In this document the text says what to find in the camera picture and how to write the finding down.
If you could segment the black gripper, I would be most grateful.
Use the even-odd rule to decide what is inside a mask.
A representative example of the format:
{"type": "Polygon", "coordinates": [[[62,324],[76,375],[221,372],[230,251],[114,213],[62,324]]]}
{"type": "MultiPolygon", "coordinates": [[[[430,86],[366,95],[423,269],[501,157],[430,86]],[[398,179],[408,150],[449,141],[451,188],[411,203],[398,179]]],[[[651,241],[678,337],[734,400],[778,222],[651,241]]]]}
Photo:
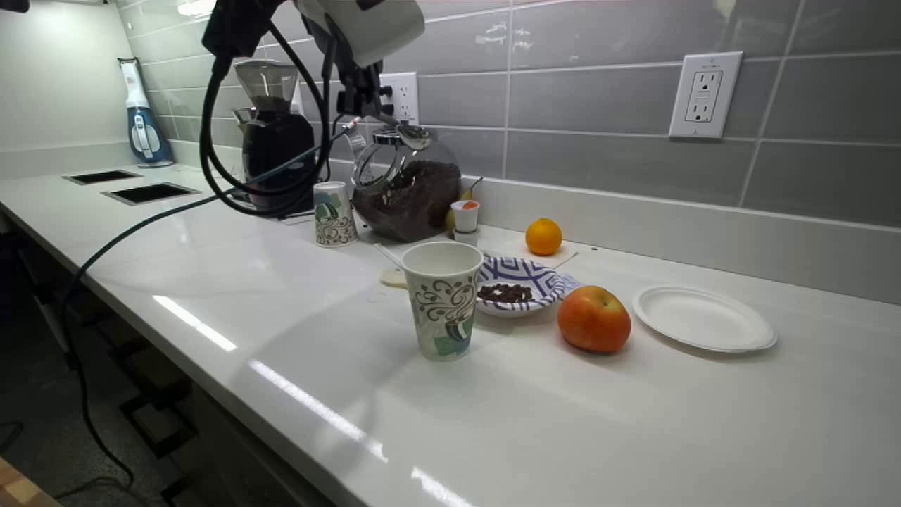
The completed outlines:
{"type": "Polygon", "coordinates": [[[343,65],[337,71],[337,116],[343,119],[343,133],[359,136],[370,124],[384,124],[395,119],[395,89],[381,82],[384,65],[343,65]]]}

